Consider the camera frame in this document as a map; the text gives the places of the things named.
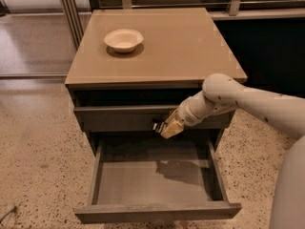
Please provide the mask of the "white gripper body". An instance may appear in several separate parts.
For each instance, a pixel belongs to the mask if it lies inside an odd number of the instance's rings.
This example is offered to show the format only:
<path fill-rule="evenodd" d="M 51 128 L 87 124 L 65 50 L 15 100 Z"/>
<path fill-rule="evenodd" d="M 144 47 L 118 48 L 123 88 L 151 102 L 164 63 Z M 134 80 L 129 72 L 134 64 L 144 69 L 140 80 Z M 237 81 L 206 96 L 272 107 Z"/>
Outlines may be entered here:
<path fill-rule="evenodd" d="M 222 115 L 235 110 L 235 106 L 214 103 L 203 92 L 185 99 L 177 108 L 176 120 L 183 127 L 193 127 L 212 115 Z"/>

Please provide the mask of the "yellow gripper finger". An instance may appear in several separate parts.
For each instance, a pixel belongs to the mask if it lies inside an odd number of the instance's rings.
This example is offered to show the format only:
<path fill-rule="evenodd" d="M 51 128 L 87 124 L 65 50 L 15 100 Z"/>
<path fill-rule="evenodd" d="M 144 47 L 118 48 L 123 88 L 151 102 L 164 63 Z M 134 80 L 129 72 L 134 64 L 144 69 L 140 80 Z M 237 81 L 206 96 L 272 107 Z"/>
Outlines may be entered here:
<path fill-rule="evenodd" d="M 177 110 L 170 111 L 169 116 L 166 118 L 165 123 L 169 124 L 177 120 Z"/>
<path fill-rule="evenodd" d="M 166 122 L 163 125 L 163 129 L 161 131 L 161 135 L 168 139 L 172 136 L 180 134 L 184 130 L 184 124 L 176 119 Z"/>

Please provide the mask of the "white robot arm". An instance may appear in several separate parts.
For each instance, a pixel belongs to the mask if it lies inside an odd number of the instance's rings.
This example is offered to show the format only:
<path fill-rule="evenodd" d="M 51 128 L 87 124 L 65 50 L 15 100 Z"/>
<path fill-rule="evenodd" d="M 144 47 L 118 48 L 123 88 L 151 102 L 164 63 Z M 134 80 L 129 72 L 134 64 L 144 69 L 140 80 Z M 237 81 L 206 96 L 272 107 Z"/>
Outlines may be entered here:
<path fill-rule="evenodd" d="M 305 99 L 248 88 L 226 74 L 209 75 L 202 90 L 186 100 L 161 124 L 170 138 L 211 115 L 240 108 L 292 136 L 280 168 L 270 218 L 270 229 L 305 229 Z"/>

